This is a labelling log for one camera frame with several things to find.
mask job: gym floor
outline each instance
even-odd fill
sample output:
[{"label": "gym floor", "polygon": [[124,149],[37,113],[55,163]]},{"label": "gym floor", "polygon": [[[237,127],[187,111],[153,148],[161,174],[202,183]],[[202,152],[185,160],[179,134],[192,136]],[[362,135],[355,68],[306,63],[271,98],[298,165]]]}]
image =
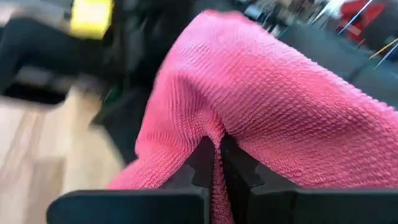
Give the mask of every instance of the gym floor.
[{"label": "gym floor", "polygon": [[121,159],[101,127],[99,100],[72,90],[56,108],[0,98],[0,223],[45,224],[59,195],[101,189]]}]

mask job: pink textured fabric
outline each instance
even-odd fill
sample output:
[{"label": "pink textured fabric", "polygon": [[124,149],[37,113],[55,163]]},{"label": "pink textured fabric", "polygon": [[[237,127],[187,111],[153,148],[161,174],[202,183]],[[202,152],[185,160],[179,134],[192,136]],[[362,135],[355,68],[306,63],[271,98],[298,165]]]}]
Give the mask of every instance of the pink textured fabric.
[{"label": "pink textured fabric", "polygon": [[[398,186],[398,114],[236,13],[183,31],[147,105],[136,151],[111,189],[156,188],[202,136],[225,132],[280,175],[313,188]],[[213,220],[232,223],[220,152]]]}]

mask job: leg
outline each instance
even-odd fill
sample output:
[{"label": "leg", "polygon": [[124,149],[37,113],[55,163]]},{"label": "leg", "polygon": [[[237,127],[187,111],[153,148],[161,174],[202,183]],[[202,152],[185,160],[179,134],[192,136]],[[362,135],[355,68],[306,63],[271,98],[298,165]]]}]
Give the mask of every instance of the leg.
[{"label": "leg", "polygon": [[270,28],[268,30],[268,33],[272,33],[272,31],[275,29],[275,27],[276,27],[276,23],[271,24],[271,26],[270,26]]},{"label": "leg", "polygon": [[102,49],[101,41],[81,40],[32,18],[13,18],[0,42],[0,91],[12,83],[22,64],[64,75],[82,72],[113,82],[117,76],[103,65]]}]

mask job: person in black clothing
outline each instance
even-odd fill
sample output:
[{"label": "person in black clothing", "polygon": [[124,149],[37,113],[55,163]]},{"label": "person in black clothing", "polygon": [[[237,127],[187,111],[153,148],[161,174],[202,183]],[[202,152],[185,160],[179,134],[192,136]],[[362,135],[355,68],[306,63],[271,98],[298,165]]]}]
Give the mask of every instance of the person in black clothing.
[{"label": "person in black clothing", "polygon": [[67,21],[48,21],[20,9],[10,13],[8,21],[4,16],[2,19],[0,91],[13,83],[24,65],[63,75],[86,73],[106,83],[117,81],[114,68],[104,63],[102,41],[68,35]]},{"label": "person in black clothing", "polygon": [[268,29],[268,32],[271,33],[276,25],[281,24],[280,19],[278,19],[278,15],[283,9],[283,5],[281,3],[276,2],[274,9],[272,10],[271,14],[269,17],[266,19],[266,26],[264,27],[265,29]]}]

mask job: yellow weight plate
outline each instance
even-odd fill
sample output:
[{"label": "yellow weight plate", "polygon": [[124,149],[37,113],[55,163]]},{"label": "yellow weight plate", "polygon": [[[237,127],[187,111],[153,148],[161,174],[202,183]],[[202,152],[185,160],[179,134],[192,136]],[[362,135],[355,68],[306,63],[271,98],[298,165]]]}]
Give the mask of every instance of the yellow weight plate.
[{"label": "yellow weight plate", "polygon": [[111,25],[112,0],[75,0],[70,19],[70,35],[102,39]]}]

